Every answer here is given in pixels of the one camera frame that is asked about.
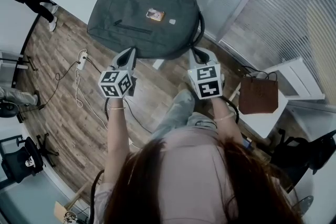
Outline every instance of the smartphone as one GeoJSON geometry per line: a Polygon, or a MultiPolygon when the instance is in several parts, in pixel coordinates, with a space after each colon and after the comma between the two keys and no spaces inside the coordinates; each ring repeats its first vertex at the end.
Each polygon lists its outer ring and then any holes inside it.
{"type": "Polygon", "coordinates": [[[150,8],[146,14],[146,17],[160,22],[164,17],[164,12],[159,12],[154,8],[150,8]]]}

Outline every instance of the black office chair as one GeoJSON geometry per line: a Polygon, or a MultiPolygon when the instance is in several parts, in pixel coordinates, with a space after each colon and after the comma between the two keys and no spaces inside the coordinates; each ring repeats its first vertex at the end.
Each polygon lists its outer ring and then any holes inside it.
{"type": "Polygon", "coordinates": [[[7,179],[4,182],[1,182],[0,189],[4,188],[14,182],[20,183],[25,177],[33,175],[35,176],[37,173],[43,170],[43,159],[42,156],[47,158],[47,161],[50,163],[52,167],[55,165],[51,162],[49,158],[49,154],[58,155],[58,152],[50,152],[46,149],[46,137],[48,134],[45,134],[45,140],[43,143],[40,142],[40,136],[37,136],[38,143],[40,145],[40,149],[37,148],[34,141],[28,137],[23,140],[22,135],[17,135],[13,137],[9,137],[7,139],[0,140],[0,154],[2,156],[1,166],[7,176],[7,179]],[[2,143],[16,140],[17,146],[21,143],[25,143],[24,147],[20,148],[16,152],[5,154],[2,148],[2,143]],[[26,161],[32,157],[35,162],[35,167],[26,166],[26,161]]]}
{"type": "Polygon", "coordinates": [[[279,145],[275,147],[273,153],[267,153],[271,156],[270,163],[289,177],[289,180],[280,178],[280,182],[290,192],[309,168],[313,170],[314,175],[327,163],[336,150],[333,138],[336,130],[312,142],[300,137],[289,137],[285,141],[286,132],[280,129],[279,133],[282,135],[279,145]],[[292,142],[296,142],[297,145],[289,145],[292,142]]]}
{"type": "Polygon", "coordinates": [[[0,100],[0,118],[12,118],[19,113],[19,107],[13,102],[0,100]]]}

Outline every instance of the power strip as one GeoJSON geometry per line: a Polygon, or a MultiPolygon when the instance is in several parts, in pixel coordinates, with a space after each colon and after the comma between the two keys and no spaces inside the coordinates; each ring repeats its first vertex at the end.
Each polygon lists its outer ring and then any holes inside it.
{"type": "Polygon", "coordinates": [[[84,69],[84,66],[85,66],[85,63],[86,63],[86,59],[88,58],[88,54],[86,52],[82,52],[82,55],[80,56],[79,58],[79,64],[77,66],[77,68],[79,70],[83,70],[84,69]]]}

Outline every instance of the gray pants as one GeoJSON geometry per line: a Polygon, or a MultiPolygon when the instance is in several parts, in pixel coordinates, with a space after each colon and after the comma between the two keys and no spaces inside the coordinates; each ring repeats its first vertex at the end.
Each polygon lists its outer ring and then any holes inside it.
{"type": "Polygon", "coordinates": [[[23,104],[36,105],[38,100],[36,94],[32,95],[29,92],[21,92],[20,90],[14,88],[0,87],[0,99],[3,98],[17,105],[23,105],[23,104]]]}
{"type": "Polygon", "coordinates": [[[194,112],[195,99],[191,92],[182,90],[174,98],[172,106],[162,122],[153,132],[151,139],[161,139],[173,129],[189,126],[217,132],[215,122],[200,113],[194,112]]]}

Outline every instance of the wrist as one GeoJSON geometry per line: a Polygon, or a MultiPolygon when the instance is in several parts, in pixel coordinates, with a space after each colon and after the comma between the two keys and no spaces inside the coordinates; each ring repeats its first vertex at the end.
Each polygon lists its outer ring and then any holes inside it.
{"type": "Polygon", "coordinates": [[[113,98],[112,99],[110,108],[116,109],[116,108],[123,108],[123,107],[124,107],[124,103],[123,103],[122,98],[113,98]]]}
{"type": "Polygon", "coordinates": [[[220,97],[213,97],[213,98],[211,98],[211,103],[212,104],[221,104],[221,103],[223,103],[223,100],[220,97]]]}

